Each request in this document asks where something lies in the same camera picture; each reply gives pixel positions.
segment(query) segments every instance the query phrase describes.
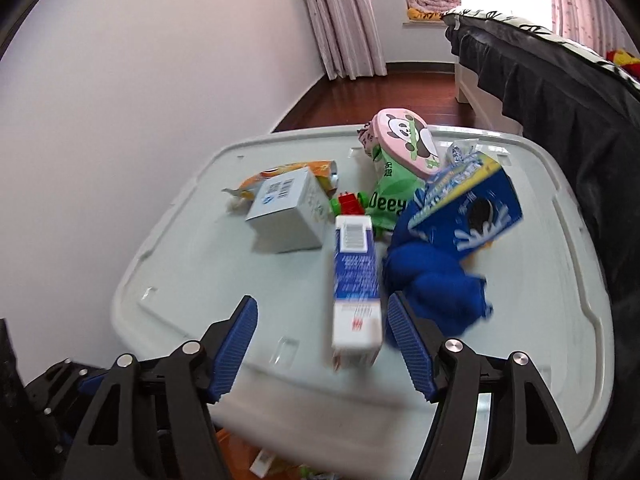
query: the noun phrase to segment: white box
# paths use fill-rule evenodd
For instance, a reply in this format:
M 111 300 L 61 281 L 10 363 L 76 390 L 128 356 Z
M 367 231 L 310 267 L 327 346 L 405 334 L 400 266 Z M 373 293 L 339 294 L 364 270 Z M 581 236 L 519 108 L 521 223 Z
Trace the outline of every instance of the white box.
M 274 253 L 322 246 L 329 199 L 309 168 L 264 181 L 246 221 L 262 248 Z
M 382 346 L 382 309 L 369 216 L 335 219 L 334 368 L 371 366 Z

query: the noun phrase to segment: white wall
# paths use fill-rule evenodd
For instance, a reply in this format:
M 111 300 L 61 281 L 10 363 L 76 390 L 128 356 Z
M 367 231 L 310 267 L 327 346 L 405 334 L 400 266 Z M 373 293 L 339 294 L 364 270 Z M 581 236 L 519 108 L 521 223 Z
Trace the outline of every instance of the white wall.
M 111 296 L 188 177 L 323 70 L 304 0 L 41 0 L 0 61 L 0 317 L 29 381 L 124 351 Z
M 386 62 L 455 62 L 451 44 L 444 37 L 446 27 L 407 22 L 405 0 L 371 0 Z

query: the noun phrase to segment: pink lid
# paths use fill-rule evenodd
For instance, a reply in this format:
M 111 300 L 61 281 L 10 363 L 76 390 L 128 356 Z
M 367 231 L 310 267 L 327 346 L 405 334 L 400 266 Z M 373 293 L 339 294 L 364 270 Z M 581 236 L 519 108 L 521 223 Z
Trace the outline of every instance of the pink lid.
M 422 179 L 440 169 L 438 152 L 422 118 L 405 108 L 384 108 L 372 120 L 380 146 Z

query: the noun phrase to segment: folded pink blanket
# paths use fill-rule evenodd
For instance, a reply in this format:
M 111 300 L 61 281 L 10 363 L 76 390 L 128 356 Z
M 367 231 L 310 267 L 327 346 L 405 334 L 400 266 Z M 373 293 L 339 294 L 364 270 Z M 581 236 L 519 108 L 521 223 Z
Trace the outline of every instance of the folded pink blanket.
M 460 0 L 408 0 L 409 7 L 422 12 L 447 12 L 459 6 Z

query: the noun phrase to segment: green plastic package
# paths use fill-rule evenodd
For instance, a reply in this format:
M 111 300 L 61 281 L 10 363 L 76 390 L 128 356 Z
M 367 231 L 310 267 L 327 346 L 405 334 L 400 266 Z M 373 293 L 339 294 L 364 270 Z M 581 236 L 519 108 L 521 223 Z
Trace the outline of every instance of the green plastic package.
M 366 214 L 372 224 L 380 229 L 393 231 L 400 213 L 405 210 L 414 192 L 424 187 L 424 181 L 407 168 L 398 164 L 380 146 L 372 150 L 373 163 L 378 174 L 378 184 L 371 194 Z

